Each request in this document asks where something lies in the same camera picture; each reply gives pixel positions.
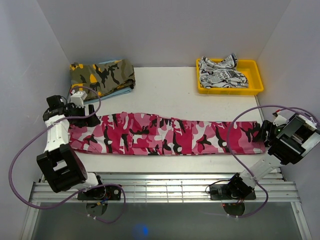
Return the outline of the pink camouflage trousers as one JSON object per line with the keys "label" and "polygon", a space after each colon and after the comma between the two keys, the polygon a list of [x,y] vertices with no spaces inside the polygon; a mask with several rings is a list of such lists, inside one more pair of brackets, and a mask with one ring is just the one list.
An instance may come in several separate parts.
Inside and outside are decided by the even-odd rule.
{"label": "pink camouflage trousers", "polygon": [[167,118],[148,113],[100,116],[95,127],[69,127],[69,144],[87,154],[128,156],[179,156],[262,154],[262,142],[252,142],[259,132],[256,121],[199,121]]}

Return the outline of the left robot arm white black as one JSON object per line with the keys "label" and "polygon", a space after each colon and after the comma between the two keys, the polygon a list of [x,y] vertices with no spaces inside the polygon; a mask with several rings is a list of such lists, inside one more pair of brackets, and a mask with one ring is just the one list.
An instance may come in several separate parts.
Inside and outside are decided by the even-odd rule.
{"label": "left robot arm white black", "polygon": [[89,105],[89,115],[85,116],[85,91],[70,96],[70,102],[64,102],[61,95],[46,99],[48,109],[42,118],[49,128],[44,152],[36,161],[49,186],[55,193],[70,189],[89,188],[88,193],[100,200],[106,195],[106,187],[96,173],[88,173],[83,163],[72,149],[69,140],[69,127],[93,127],[100,123],[94,106]]}

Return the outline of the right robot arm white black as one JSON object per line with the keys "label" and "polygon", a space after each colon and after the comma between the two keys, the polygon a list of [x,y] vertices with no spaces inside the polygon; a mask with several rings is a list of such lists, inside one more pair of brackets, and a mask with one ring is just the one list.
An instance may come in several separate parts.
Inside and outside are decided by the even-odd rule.
{"label": "right robot arm white black", "polygon": [[235,174],[225,185],[226,194],[232,199],[245,199],[274,169],[302,160],[320,142],[320,128],[301,114],[287,119],[277,113],[274,121],[262,123],[255,139],[263,141],[267,151],[257,163]]}

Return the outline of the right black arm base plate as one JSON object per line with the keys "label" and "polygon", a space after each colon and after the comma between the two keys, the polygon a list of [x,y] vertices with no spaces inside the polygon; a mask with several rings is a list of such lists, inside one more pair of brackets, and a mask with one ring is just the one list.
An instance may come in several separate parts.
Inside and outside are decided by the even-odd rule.
{"label": "right black arm base plate", "polygon": [[209,187],[211,200],[255,200],[255,191],[242,192],[228,184],[214,184]]}

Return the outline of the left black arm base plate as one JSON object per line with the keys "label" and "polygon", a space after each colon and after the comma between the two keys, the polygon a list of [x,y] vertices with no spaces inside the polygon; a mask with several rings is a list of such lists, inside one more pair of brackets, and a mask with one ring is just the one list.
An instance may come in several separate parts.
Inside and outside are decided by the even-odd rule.
{"label": "left black arm base plate", "polygon": [[118,201],[121,199],[121,190],[118,186],[113,185],[98,187],[79,193],[77,199],[80,201]]}

